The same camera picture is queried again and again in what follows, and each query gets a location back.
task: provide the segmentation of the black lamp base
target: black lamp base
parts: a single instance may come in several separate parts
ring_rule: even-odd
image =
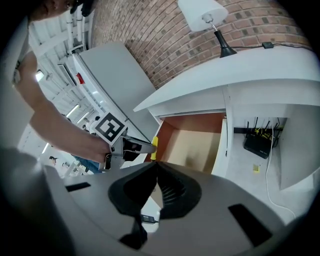
[[[218,39],[219,43],[220,43],[220,47],[221,47],[221,54],[220,54],[220,58],[223,58],[223,57],[227,57],[227,56],[230,56],[230,55],[234,55],[236,54],[237,52],[232,49],[226,42],[224,36],[222,35],[221,31],[220,30],[217,30],[214,32],[216,38]]]

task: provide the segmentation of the brick wall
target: brick wall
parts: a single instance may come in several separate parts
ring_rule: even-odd
[[[183,71],[218,58],[220,45],[213,31],[191,32],[177,2],[99,0],[92,45],[123,42],[157,89]],[[217,2],[229,11],[217,28],[232,47],[267,41],[308,46],[294,20],[273,0]]]

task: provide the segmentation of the person's arm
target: person's arm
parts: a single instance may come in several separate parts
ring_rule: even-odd
[[[70,154],[93,160],[98,163],[105,161],[109,145],[99,137],[78,128],[59,113],[50,102],[36,80],[37,58],[29,52],[20,67],[20,82],[16,89],[25,102],[33,109],[31,126],[48,143]]]

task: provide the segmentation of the jeans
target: jeans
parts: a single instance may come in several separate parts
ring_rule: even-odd
[[[101,174],[99,171],[99,163],[91,160],[84,159],[79,156],[72,155],[77,161],[79,161],[84,167],[87,167],[94,174]]]

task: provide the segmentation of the lampshade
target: lampshade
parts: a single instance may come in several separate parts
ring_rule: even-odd
[[[222,22],[228,16],[228,10],[214,0],[178,0],[188,25],[192,31],[202,31],[212,26],[202,18],[204,15],[211,15],[213,24]]]

